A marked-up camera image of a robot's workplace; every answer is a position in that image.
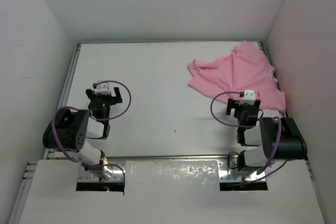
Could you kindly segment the pink t-shirt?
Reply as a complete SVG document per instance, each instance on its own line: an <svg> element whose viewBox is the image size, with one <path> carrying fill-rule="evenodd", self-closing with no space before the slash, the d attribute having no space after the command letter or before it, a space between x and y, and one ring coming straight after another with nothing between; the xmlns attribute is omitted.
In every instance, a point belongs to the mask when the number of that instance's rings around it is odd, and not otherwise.
<svg viewBox="0 0 336 224"><path fill-rule="evenodd" d="M277 88L274 78L276 69L259 48L247 41L213 62L194 59L187 69L193 77L188 86L208 98L222 92L253 90L261 109L286 111L285 93Z"/></svg>

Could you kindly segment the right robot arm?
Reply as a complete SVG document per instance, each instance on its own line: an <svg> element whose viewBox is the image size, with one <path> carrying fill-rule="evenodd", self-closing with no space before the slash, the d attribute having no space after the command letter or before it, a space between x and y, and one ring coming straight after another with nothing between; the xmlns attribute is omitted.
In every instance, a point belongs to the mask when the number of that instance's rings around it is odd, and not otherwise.
<svg viewBox="0 0 336 224"><path fill-rule="evenodd" d="M307 159L307 144L294 119L259 116L259 104L228 100L226 114L234 110L238 122L237 142L252 148L237 155L237 170L259 175L274 162Z"/></svg>

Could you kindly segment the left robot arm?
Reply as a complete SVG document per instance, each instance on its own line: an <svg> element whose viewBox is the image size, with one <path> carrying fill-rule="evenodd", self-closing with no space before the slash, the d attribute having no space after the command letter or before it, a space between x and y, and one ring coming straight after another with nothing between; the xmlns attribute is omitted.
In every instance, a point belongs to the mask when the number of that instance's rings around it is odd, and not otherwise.
<svg viewBox="0 0 336 224"><path fill-rule="evenodd" d="M43 134L45 148L77 153L85 170L102 176L109 169L103 151L93 147L87 140L105 140L109 136L109 116L112 106L122 103L118 87L112 95L107 84L87 89L90 100L86 110L61 108L54 115L54 126L49 124Z"/></svg>

